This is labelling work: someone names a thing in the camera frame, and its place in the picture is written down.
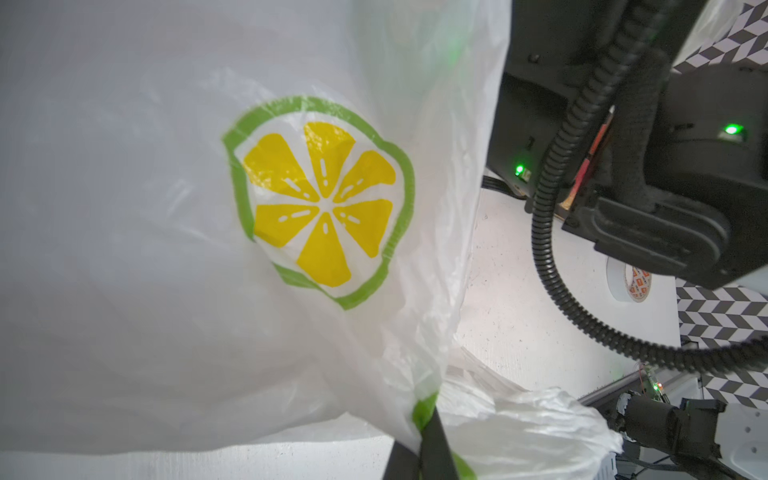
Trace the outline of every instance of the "roll of tape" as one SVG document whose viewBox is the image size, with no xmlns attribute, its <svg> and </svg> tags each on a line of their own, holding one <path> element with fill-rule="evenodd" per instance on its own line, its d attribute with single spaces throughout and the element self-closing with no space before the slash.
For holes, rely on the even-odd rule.
<svg viewBox="0 0 768 480">
<path fill-rule="evenodd" d="M 642 302 L 650 293 L 651 274 L 608 257 L 605 276 L 611 295 L 620 302 Z"/>
</svg>

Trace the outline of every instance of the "black and white patterned floor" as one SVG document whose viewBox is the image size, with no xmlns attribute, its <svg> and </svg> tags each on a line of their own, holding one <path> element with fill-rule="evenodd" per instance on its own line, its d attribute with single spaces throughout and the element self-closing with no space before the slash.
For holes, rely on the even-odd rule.
<svg viewBox="0 0 768 480">
<path fill-rule="evenodd" d="M 701 45 L 675 67 L 680 73 L 702 65 L 739 63 L 753 68 L 768 64 L 768 0 L 746 0 L 725 38 Z M 768 335 L 768 299 L 751 290 L 726 287 L 707 290 L 677 281 L 680 334 L 700 348 L 712 348 Z M 704 395 L 728 403 L 768 409 L 768 369 L 702 376 Z"/>
</svg>

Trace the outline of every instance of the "white table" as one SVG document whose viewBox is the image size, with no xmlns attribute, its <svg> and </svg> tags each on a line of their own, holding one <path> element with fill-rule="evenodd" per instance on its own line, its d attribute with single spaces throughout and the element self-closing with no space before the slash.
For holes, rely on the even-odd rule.
<svg viewBox="0 0 768 480">
<path fill-rule="evenodd" d="M 470 281 L 457 337 L 503 376 L 528 389 L 560 386 L 580 397 L 629 373 L 635 361 L 598 345 L 565 319 L 538 280 L 531 218 L 520 200 L 484 190 L 475 228 Z M 643 303 L 619 303 L 608 291 L 605 256 L 558 230 L 554 253 L 574 295 L 606 323 L 657 343 L 679 346 L 674 278 L 654 276 Z M 250 445 L 205 453 L 134 453 L 105 457 L 0 453 L 4 480 L 213 480 L 215 478 L 381 478 L 389 437 Z"/>
</svg>

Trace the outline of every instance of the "lemon slice print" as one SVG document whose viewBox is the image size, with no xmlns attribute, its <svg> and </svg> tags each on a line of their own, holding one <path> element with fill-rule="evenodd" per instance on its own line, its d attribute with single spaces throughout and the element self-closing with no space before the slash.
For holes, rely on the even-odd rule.
<svg viewBox="0 0 768 480">
<path fill-rule="evenodd" d="M 413 169 L 397 146 L 312 97 L 248 112 L 223 142 L 243 230 L 283 281 L 345 309 L 382 285 L 413 214 Z"/>
</svg>

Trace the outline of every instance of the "yellow lemon segment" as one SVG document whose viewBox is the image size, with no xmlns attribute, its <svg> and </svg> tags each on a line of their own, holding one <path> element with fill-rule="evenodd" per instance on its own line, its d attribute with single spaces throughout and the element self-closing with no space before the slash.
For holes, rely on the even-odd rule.
<svg viewBox="0 0 768 480">
<path fill-rule="evenodd" d="M 327 212 L 317 221 L 296 264 L 321 285 L 339 286 L 352 278 L 344 250 Z"/>
<path fill-rule="evenodd" d="M 254 185 L 301 200 L 320 200 L 280 134 L 264 135 L 245 156 L 243 167 Z"/>
<path fill-rule="evenodd" d="M 269 245 L 284 247 L 320 212 L 303 205 L 257 205 L 253 233 Z"/>
<path fill-rule="evenodd" d="M 360 155 L 360 159 L 352 170 L 344 176 L 344 180 L 339 185 L 339 193 L 333 201 L 341 203 L 374 185 L 393 185 L 395 178 L 395 169 L 392 165 L 375 151 L 369 150 Z"/>
<path fill-rule="evenodd" d="M 317 186 L 323 198 L 328 198 L 339 181 L 341 167 L 355 139 L 341 128 L 319 121 L 304 125 L 304 134 Z"/>
<path fill-rule="evenodd" d="M 379 254 L 379 244 L 391 213 L 392 202 L 389 200 L 373 200 L 333 209 L 333 214 L 349 235 L 371 258 Z"/>
</svg>

